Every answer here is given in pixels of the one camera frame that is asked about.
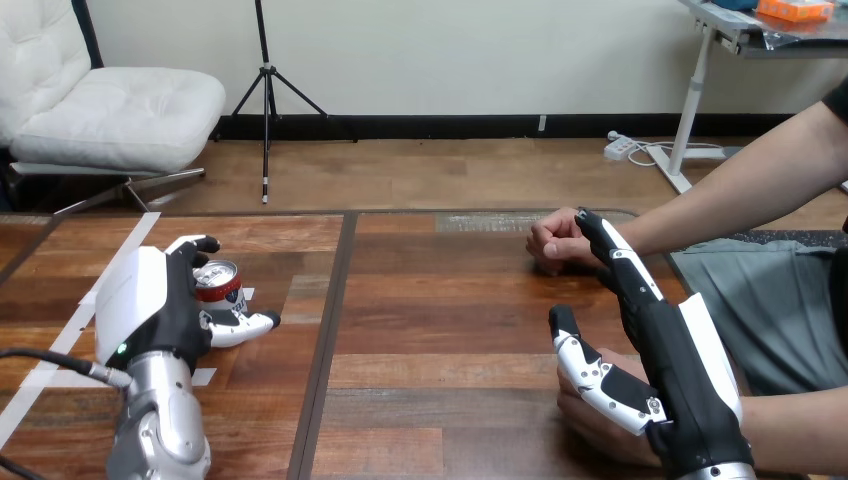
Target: wooden table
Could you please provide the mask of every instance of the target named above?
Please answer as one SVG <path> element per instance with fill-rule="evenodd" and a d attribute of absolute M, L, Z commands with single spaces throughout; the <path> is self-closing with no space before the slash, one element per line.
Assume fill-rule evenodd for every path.
<path fill-rule="evenodd" d="M 572 305 L 596 347 L 635 352 L 614 297 L 593 277 L 533 273 L 524 236 L 538 216 L 156 220 L 143 244 L 213 235 L 224 245 L 217 257 L 236 262 L 256 289 L 250 308 L 282 311 L 277 330 L 198 365 L 215 369 L 195 389 L 212 447 L 208 478 L 657 477 L 598 456 L 557 413 L 553 304 Z M 73 217 L 53 225 L 0 285 L 3 345 L 50 347 L 138 223 Z M 666 296 L 682 300 L 664 260 L 648 263 Z M 92 326 L 73 354 L 93 358 Z M 4 362 L 2 408 L 35 367 Z M 48 479 L 103 478 L 120 399 L 62 381 L 44 387 L 2 453 Z"/>
<path fill-rule="evenodd" d="M 28 253 L 39 235 L 48 231 L 51 218 L 38 215 L 0 215 L 0 283 L 7 271 L 17 268 L 17 260 Z"/>

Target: aluminum can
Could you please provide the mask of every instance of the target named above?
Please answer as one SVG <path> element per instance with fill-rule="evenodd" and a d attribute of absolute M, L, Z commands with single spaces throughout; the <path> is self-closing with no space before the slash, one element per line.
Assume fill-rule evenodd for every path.
<path fill-rule="evenodd" d="M 204 310 L 236 310 L 247 314 L 247 300 L 238 267 L 226 260 L 210 260 L 194 270 L 196 295 Z"/>

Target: robotic hand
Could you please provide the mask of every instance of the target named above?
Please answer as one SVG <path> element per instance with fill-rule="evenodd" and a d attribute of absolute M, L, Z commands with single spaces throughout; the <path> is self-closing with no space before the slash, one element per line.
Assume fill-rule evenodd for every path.
<path fill-rule="evenodd" d="M 204 478 L 211 454 L 192 394 L 197 360 L 211 347 L 237 345 L 280 324 L 272 312 L 200 309 L 192 267 L 219 249 L 204 235 L 181 237 L 165 252 L 140 247 L 97 294 L 98 361 L 132 377 L 106 466 L 111 480 Z"/>
<path fill-rule="evenodd" d="M 667 478 L 755 479 L 736 381 L 701 295 L 669 305 L 609 222 L 587 210 L 576 221 L 606 265 L 599 277 L 618 296 L 650 385 L 604 363 L 580 337 L 571 308 L 557 305 L 549 322 L 564 375 L 607 418 L 646 433 Z"/>

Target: human fist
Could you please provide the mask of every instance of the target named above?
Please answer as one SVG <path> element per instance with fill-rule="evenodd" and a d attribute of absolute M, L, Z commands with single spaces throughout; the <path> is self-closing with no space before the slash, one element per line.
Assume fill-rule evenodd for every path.
<path fill-rule="evenodd" d="M 536 258 L 539 268 L 556 275 L 566 263 L 598 268 L 603 264 L 593 254 L 589 240 L 574 220 L 577 210 L 563 207 L 530 227 L 527 251 Z"/>

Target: gray pants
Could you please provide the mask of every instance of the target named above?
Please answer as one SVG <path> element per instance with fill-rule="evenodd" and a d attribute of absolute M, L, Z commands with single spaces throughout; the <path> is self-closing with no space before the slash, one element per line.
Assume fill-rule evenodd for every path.
<path fill-rule="evenodd" d="M 672 254 L 754 395 L 848 385 L 828 288 L 832 254 L 791 241 L 728 239 Z"/>

